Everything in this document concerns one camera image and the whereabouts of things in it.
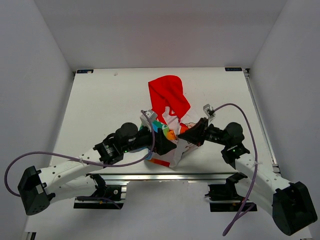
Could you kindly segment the white red cartoon jacket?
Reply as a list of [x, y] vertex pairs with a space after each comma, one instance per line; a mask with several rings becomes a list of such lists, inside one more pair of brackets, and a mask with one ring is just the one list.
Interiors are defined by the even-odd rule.
[[152, 111], [157, 114], [152, 121], [156, 133], [161, 129], [162, 135], [176, 148], [160, 155], [153, 153], [147, 158], [149, 162], [174, 168], [182, 157], [197, 149], [197, 146], [178, 135], [192, 128], [200, 119], [184, 96], [182, 80], [175, 75], [165, 75], [148, 82]]

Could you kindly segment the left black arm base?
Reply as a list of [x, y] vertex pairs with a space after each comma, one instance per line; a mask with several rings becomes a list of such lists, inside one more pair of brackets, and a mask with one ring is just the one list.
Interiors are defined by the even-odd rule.
[[124, 203], [122, 197], [123, 186], [120, 184], [109, 184], [100, 174], [89, 174], [94, 182], [95, 191], [90, 196], [79, 196], [75, 198], [74, 209], [89, 210], [121, 210]]

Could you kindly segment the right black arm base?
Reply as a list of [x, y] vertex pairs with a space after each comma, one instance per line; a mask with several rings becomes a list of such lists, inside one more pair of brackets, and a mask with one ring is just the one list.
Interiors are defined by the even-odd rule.
[[235, 184], [246, 179], [243, 173], [235, 173], [228, 177], [223, 184], [209, 184], [208, 193], [204, 196], [209, 199], [210, 211], [212, 213], [237, 212], [244, 201], [244, 195], [238, 195]]

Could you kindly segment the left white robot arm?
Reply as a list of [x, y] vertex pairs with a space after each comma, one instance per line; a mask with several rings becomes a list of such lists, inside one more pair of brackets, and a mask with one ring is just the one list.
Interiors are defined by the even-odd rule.
[[161, 128], [150, 130], [147, 126], [138, 128], [134, 123], [124, 123], [75, 160], [42, 169], [28, 167], [17, 187], [25, 213], [38, 214], [49, 205], [69, 198], [116, 205], [121, 199], [120, 186], [108, 186], [96, 171], [115, 165], [128, 152], [147, 148], [150, 157], [153, 153], [165, 155], [176, 147]]

